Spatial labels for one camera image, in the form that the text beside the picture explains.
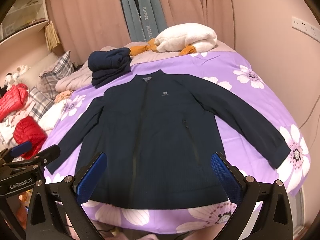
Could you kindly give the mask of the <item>dark navy zip jacket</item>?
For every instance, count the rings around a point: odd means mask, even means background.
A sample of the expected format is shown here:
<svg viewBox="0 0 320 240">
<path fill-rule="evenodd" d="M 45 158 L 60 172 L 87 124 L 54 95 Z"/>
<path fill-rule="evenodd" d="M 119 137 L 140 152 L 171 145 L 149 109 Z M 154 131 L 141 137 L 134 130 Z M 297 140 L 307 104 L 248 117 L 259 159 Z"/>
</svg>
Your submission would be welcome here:
<svg viewBox="0 0 320 240">
<path fill-rule="evenodd" d="M 55 172 L 79 148 L 77 168 L 103 152 L 92 199 L 126 209 L 188 209 L 227 200 L 211 168 L 224 152 L 216 120 L 241 134 L 273 168 L 290 153 L 279 131 L 244 100 L 192 75 L 137 75 L 95 98 L 59 142 Z"/>
</svg>

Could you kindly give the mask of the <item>folded navy clothes stack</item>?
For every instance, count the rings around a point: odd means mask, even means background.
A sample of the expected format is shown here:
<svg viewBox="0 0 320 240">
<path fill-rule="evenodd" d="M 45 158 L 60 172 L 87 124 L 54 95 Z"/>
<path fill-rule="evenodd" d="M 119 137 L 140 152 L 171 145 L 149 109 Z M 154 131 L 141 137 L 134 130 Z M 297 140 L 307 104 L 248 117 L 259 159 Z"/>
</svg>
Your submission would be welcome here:
<svg viewBox="0 0 320 240">
<path fill-rule="evenodd" d="M 92 72 L 92 86 L 100 88 L 131 72 L 131 61 L 129 48 L 94 51 L 87 62 Z"/>
</svg>

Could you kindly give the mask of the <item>red puffer jacket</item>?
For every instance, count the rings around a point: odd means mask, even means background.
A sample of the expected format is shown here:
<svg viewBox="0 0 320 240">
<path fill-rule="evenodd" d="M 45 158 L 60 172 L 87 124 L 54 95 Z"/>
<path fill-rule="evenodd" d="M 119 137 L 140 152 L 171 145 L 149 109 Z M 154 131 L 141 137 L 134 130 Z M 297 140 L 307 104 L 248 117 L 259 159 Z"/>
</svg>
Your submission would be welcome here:
<svg viewBox="0 0 320 240">
<path fill-rule="evenodd" d="M 47 133 L 30 116 L 34 106 L 23 83 L 12 85 L 1 97 L 1 146 L 10 148 L 30 142 L 31 148 L 21 154 L 24 159 L 37 155 L 47 139 Z"/>
</svg>

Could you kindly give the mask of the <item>plaid pillow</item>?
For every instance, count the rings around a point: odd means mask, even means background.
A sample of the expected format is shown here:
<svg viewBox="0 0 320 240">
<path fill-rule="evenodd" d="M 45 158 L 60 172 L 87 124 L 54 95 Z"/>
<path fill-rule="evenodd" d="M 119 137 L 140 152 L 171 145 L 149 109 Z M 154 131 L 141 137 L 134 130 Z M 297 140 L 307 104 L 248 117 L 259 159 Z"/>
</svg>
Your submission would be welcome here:
<svg viewBox="0 0 320 240">
<path fill-rule="evenodd" d="M 70 54 L 70 50 L 65 52 L 48 70 L 40 74 L 38 84 L 29 89 L 29 98 L 34 103 L 29 116 L 36 122 L 53 106 L 58 95 L 55 88 L 57 82 L 73 73 L 74 67 Z"/>
</svg>

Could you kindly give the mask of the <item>white stuffed animal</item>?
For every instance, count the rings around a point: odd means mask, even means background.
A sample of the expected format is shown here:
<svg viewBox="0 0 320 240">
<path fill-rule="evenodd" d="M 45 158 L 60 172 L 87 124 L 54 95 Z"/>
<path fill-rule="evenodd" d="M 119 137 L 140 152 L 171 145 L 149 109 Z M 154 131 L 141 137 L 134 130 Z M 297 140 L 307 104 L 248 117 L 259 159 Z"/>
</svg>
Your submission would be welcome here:
<svg viewBox="0 0 320 240">
<path fill-rule="evenodd" d="M 15 83 L 15 81 L 17 81 L 17 79 L 29 69 L 30 67 L 28 67 L 27 65 L 20 65 L 16 68 L 16 72 L 14 72 L 13 74 L 8 73 L 4 80 L 4 86 L 6 87 L 6 89 L 9 90 Z"/>
</svg>

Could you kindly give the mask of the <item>light pink folded blanket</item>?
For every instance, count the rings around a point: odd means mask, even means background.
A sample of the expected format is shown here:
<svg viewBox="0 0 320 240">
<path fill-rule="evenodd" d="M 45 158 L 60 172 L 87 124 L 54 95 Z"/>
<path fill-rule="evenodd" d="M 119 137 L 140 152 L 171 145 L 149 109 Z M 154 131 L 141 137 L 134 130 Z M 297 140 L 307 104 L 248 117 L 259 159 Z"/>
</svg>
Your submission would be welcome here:
<svg viewBox="0 0 320 240">
<path fill-rule="evenodd" d="M 71 75 L 59 80 L 55 85 L 57 92 L 61 93 L 67 90 L 76 91 L 82 87 L 91 84 L 92 72 L 86 67 L 82 67 Z"/>
</svg>

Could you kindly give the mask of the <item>beige curtain tassel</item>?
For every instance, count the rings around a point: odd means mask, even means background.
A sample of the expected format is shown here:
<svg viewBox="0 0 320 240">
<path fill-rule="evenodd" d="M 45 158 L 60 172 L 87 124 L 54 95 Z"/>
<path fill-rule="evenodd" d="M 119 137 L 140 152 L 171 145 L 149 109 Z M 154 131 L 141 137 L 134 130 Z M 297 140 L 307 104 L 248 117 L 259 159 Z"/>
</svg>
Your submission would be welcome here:
<svg viewBox="0 0 320 240">
<path fill-rule="evenodd" d="M 52 21 L 44 27 L 44 34 L 48 50 L 53 50 L 61 43 Z"/>
</svg>

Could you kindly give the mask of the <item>purple floral bed sheet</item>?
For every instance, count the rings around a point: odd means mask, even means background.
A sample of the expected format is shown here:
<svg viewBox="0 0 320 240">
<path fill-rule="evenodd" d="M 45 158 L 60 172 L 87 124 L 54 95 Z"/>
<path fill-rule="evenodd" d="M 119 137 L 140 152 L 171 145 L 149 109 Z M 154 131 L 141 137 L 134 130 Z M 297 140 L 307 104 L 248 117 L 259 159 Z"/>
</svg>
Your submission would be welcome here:
<svg viewBox="0 0 320 240">
<path fill-rule="evenodd" d="M 309 150 L 274 92 L 235 52 L 208 52 L 135 64 L 101 87 L 74 91 L 44 147 L 62 181 L 97 152 L 107 167 L 84 202 L 89 218 L 120 228 L 183 233 L 225 223 L 236 204 L 210 160 L 221 152 L 245 176 L 281 180 L 297 192 Z"/>
</svg>

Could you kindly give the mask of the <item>pink curtain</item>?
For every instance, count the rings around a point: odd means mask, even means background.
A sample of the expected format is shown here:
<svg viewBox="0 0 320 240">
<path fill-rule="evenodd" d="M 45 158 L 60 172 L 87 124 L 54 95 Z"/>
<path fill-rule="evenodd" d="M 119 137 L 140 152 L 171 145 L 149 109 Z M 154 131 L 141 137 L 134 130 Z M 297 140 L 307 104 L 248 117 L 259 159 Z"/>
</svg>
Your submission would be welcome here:
<svg viewBox="0 0 320 240">
<path fill-rule="evenodd" d="M 200 23 L 215 30 L 219 41 L 235 47 L 232 0 L 159 0 L 168 26 Z M 62 47 L 82 64 L 91 52 L 132 42 L 120 0 L 46 0 Z"/>
</svg>

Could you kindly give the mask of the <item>grey-blue lettered curtain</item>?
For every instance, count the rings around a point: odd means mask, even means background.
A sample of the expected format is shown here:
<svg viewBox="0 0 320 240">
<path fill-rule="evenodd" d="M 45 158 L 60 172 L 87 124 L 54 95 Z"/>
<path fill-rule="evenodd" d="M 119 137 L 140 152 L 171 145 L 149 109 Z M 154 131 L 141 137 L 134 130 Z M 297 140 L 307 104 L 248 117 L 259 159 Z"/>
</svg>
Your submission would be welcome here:
<svg viewBox="0 0 320 240">
<path fill-rule="evenodd" d="M 166 29 L 160 0 L 121 0 L 132 42 L 148 42 Z"/>
</svg>

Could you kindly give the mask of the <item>white goose plush toy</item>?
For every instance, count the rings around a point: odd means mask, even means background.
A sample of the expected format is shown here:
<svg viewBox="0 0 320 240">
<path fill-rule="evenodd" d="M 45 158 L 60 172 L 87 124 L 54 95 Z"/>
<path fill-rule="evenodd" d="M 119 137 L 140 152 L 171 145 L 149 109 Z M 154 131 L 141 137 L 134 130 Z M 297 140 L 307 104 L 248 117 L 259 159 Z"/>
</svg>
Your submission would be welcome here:
<svg viewBox="0 0 320 240">
<path fill-rule="evenodd" d="M 145 51 L 158 53 L 178 52 L 180 55 L 204 53 L 217 44 L 216 32 L 199 23 L 184 23 L 168 27 L 144 46 L 133 46 L 130 55 L 137 56 Z"/>
</svg>

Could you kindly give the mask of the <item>beige wall shelf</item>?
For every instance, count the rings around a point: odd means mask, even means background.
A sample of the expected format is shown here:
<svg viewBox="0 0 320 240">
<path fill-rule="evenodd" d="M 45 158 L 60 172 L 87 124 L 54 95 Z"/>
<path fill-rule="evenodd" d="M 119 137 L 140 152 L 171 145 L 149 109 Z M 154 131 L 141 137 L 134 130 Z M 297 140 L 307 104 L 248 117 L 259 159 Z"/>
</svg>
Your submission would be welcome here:
<svg viewBox="0 0 320 240">
<path fill-rule="evenodd" d="M 48 23 L 45 0 L 16 0 L 1 23 L 1 43 Z"/>
</svg>

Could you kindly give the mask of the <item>white wall power strip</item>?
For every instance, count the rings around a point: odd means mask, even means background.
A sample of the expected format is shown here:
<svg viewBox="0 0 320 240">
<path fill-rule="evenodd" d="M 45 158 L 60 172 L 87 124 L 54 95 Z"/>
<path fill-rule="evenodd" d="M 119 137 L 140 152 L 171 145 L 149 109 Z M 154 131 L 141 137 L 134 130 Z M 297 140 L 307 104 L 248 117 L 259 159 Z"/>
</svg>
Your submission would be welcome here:
<svg viewBox="0 0 320 240">
<path fill-rule="evenodd" d="M 309 24 L 308 22 L 305 22 L 299 18 L 291 17 L 291 25 L 293 29 L 296 29 L 317 42 L 320 42 L 320 30 L 317 27 L 314 27 L 313 25 Z"/>
</svg>

